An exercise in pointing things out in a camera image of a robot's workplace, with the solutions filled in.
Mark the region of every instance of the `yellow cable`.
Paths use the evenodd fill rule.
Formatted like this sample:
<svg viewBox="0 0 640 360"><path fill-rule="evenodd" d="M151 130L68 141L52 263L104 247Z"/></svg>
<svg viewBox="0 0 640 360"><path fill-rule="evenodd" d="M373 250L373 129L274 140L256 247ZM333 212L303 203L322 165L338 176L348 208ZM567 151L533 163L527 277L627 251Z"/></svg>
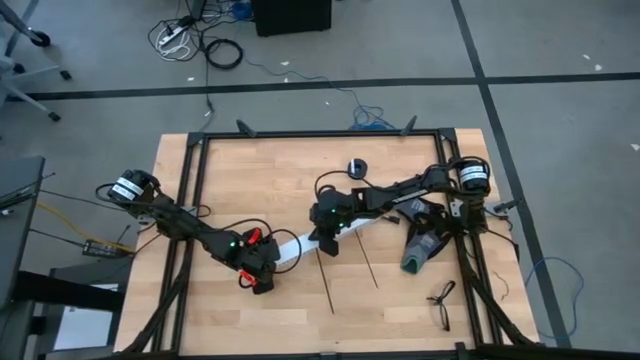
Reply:
<svg viewBox="0 0 640 360"><path fill-rule="evenodd" d="M135 250L131 249L128 246L121 245L121 244L116 244L116 243L111 242L111 241L100 240L100 239L97 239L97 238L95 238L95 237L83 232L77 226L75 226L71 222L71 220L69 220L68 217L64 216L58 210L56 210L56 209L54 209L54 208L52 208L52 207L50 207L48 205L41 204L41 203L37 203L36 205L38 205L40 208L52 213L53 215L57 216L58 218L60 218L60 220L62 220L71 230L73 230L73 232L75 232L76 234L84 237L85 239L93 240L93 241L95 241L97 243L100 243L100 244L103 244L103 245L113 246L113 247L116 247L118 249L122 249L124 251L130 252L130 253L134 253L135 252Z"/></svg>

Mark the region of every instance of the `red clip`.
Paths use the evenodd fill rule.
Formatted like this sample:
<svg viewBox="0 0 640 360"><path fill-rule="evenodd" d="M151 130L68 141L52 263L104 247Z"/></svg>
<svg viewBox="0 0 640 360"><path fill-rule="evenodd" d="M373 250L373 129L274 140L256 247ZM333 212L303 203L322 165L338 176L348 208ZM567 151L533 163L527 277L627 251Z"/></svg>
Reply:
<svg viewBox="0 0 640 360"><path fill-rule="evenodd" d="M257 283L256 278L249 275L246 271L240 270L240 276L242 276L245 280L247 280L249 284L251 284L251 286L256 286L256 283Z"/></svg>
<svg viewBox="0 0 640 360"><path fill-rule="evenodd" d="M258 242L258 240L260 240L261 237L262 232L260 231L260 229L256 228L249 238L249 245L255 244L256 242Z"/></svg>

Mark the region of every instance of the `wooden table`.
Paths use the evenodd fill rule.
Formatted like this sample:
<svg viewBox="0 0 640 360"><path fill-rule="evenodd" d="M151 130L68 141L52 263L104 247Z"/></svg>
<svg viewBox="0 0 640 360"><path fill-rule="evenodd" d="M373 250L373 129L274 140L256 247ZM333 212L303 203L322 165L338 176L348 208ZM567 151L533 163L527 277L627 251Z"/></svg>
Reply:
<svg viewBox="0 0 640 360"><path fill-rule="evenodd" d="M457 129L456 134L462 156L490 160L481 130ZM153 173L164 192L173 197L179 186L185 143L185 134L162 136L154 166ZM362 158L369 165L367 179L386 186L437 163L433 143L432 138L422 136L214 140L209 145L202 190L202 204L209 205L213 214L204 221L221 227L257 217L274 229L307 233L312 230L308 214L315 201L313 184L318 175L345 168L351 158ZM187 199L192 199L195 160ZM345 192L363 186L340 174L321 183L324 181ZM498 201L493 178L491 186L487 201ZM437 194L427 198L444 201ZM489 217L488 224L509 236L503 221ZM246 224L236 230L253 226ZM399 266L406 233L404 220L401 225L378 221L359 230L361 242L355 234L341 239L340 254L335 258L307 254L294 271L276 277L275 291L260 296L240 289L237 273L212 260L196 244L180 354L450 350L460 341L473 348L455 245L449 244L419 274L409 275ZM144 233L137 246L154 235L154 231ZM290 240L284 235L277 239L279 243ZM537 340L513 247L492 234L481 235L481 242L495 299L526 336ZM153 312L166 255L167 240L160 238L135 258L116 350L134 339ZM451 319L451 331L446 332L438 307L425 298L438 295L449 280L458 285L445 301ZM478 303L487 341L486 312ZM167 329L171 329L173 315L170 311Z"/></svg>

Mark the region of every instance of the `black box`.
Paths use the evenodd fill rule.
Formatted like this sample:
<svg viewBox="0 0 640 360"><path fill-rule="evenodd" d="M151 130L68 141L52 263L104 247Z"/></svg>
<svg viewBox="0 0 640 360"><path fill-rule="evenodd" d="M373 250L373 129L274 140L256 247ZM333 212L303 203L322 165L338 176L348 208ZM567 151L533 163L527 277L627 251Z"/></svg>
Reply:
<svg viewBox="0 0 640 360"><path fill-rule="evenodd" d="M332 0L251 0L259 36L331 28Z"/></svg>

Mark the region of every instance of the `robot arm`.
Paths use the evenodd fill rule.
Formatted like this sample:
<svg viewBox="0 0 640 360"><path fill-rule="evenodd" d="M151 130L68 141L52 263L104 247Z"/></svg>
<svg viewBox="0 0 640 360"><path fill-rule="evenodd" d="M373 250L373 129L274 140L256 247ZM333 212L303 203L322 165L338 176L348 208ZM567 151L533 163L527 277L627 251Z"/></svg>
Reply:
<svg viewBox="0 0 640 360"><path fill-rule="evenodd" d="M459 171L460 187L449 176L451 171ZM422 174L385 188L354 188L347 195L332 185L324 185L318 190L317 202L310 210L310 220L315 225L310 239L319 241L319 247L325 253L336 256L339 248L335 235L351 226L354 220L377 218L397 204L430 193L445 193L463 200L463 225L483 227L486 225L484 198L491 190L489 175L486 161L464 157L447 165L429 166Z"/></svg>
<svg viewBox="0 0 640 360"><path fill-rule="evenodd" d="M107 198L99 190L109 187ZM194 239L211 257L238 271L254 294L273 289L276 261L280 259L278 244L271 234L254 228L239 234L226 228L215 229L176 205L162 193L158 179L141 170L127 170L114 184L96 190L104 201L112 202L131 216L147 215L156 221L158 232L171 240Z"/></svg>

